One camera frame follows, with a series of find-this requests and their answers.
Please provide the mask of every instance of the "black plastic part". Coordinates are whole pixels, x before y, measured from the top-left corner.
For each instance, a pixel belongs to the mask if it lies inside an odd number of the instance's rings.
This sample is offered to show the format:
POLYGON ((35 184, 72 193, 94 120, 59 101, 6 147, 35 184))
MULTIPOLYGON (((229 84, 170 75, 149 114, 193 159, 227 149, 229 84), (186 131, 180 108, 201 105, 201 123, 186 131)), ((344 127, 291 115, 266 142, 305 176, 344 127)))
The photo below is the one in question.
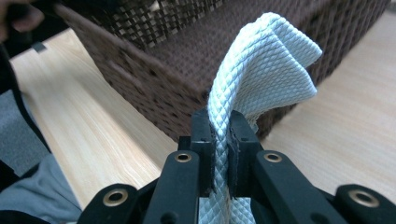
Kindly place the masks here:
POLYGON ((35 52, 39 53, 39 52, 41 52, 41 51, 43 51, 43 50, 45 50, 45 49, 47 49, 47 48, 46 48, 46 46, 43 45, 43 43, 41 43, 41 42, 35 42, 35 43, 32 45, 32 49, 34 49, 35 52))
POLYGON ((137 191, 137 203, 134 204, 132 218, 128 224, 139 224, 143 222, 146 212, 149 208, 152 194, 157 186, 158 178, 147 184, 137 191))
POLYGON ((335 194, 334 206, 348 223, 396 223, 396 205, 381 194, 363 186, 339 187, 335 194))
POLYGON ((15 175, 14 170, 0 160, 0 192, 15 183, 20 178, 15 175))
POLYGON ((250 197, 254 186, 253 164, 262 145, 245 117, 233 111, 228 131, 228 187, 231 197, 250 197))
POLYGON ((137 190, 129 185, 115 184, 107 188, 100 190, 88 206, 84 209, 81 216, 78 219, 78 224, 121 224, 130 223, 134 217, 132 217, 132 212, 134 206, 137 203, 137 190), (125 202, 109 206, 105 203, 105 197, 109 192, 113 190, 125 190, 127 192, 127 198, 125 202))
POLYGON ((264 206, 264 204, 256 201, 255 199, 250 200, 251 213, 254 216, 254 220, 258 224, 277 224, 279 223, 276 213, 272 206, 264 206))
POLYGON ((206 109, 198 110, 192 114, 190 149, 199 155, 201 161, 200 196, 208 197, 214 186, 215 139, 206 109))
POLYGON ((190 136, 180 136, 178 138, 177 151, 179 150, 190 150, 191 137, 190 136))
POLYGON ((197 223, 198 181, 198 154, 188 150, 171 153, 166 159, 143 223, 197 223))
POLYGON ((270 150, 257 153, 254 174, 279 223, 346 223, 284 154, 270 150))
POLYGON ((334 206, 334 195, 324 191, 323 189, 317 189, 322 195, 323 197, 327 200, 327 202, 329 202, 332 206, 334 206))
POLYGON ((0 211, 0 223, 1 224, 21 224, 21 223, 50 224, 49 222, 46 222, 38 217, 34 217, 23 212, 10 211, 10 210, 0 211))

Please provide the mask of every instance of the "white towel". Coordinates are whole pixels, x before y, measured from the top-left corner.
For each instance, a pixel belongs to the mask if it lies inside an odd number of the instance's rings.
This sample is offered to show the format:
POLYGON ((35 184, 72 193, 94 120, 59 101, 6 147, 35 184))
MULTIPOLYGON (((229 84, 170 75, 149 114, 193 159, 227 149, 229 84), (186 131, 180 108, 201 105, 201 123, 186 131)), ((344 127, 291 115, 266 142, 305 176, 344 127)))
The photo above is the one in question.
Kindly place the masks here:
POLYGON ((200 200, 200 223, 254 223, 249 200, 231 200, 226 184, 231 111, 242 112, 254 128, 265 111, 313 97, 317 91, 305 68, 320 54, 314 42, 274 13, 240 31, 209 95, 207 109, 216 132, 215 192, 200 200))

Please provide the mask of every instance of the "person's hand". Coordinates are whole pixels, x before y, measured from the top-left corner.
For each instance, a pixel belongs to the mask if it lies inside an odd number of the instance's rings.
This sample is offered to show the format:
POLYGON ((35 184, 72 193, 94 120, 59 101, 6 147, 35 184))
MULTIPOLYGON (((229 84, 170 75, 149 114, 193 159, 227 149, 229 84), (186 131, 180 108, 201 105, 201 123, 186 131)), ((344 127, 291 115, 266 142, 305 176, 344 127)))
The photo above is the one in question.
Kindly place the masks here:
MULTIPOLYGON (((5 21, 8 6, 11 4, 29 4, 35 0, 0 0, 0 43, 8 38, 7 22, 5 21)), ((29 13, 16 21, 12 21, 11 25, 19 32, 27 32, 35 29, 40 22, 44 20, 44 14, 35 7, 28 6, 29 13)))

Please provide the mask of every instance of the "folded cloth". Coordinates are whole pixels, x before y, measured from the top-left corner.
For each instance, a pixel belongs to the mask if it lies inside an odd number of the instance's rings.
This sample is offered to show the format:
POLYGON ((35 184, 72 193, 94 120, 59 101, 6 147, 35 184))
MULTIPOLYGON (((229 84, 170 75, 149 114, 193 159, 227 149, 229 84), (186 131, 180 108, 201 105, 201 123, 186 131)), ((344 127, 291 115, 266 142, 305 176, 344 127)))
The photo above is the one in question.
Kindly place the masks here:
POLYGON ((216 136, 215 190, 200 199, 200 223, 254 223, 249 199, 230 199, 226 173, 231 111, 255 128, 259 115, 316 94, 305 67, 320 48, 285 19, 265 13, 241 29, 226 54, 209 94, 207 110, 216 136))
POLYGON ((81 215, 76 197, 52 154, 40 162, 33 176, 0 193, 0 211, 19 211, 57 224, 77 221, 81 215))

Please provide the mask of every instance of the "gray fabric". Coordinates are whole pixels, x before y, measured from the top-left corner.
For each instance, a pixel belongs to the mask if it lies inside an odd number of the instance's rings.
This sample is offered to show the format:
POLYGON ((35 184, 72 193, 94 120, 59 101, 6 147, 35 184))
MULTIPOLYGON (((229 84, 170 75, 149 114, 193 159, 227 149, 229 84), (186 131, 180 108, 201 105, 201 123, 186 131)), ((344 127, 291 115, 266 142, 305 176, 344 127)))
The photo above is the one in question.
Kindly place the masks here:
POLYGON ((0 95, 0 160, 23 175, 38 164, 47 149, 23 120, 12 92, 0 95))
POLYGON ((0 210, 21 211, 49 223, 78 220, 81 209, 64 174, 52 155, 48 155, 30 178, 0 193, 0 210))

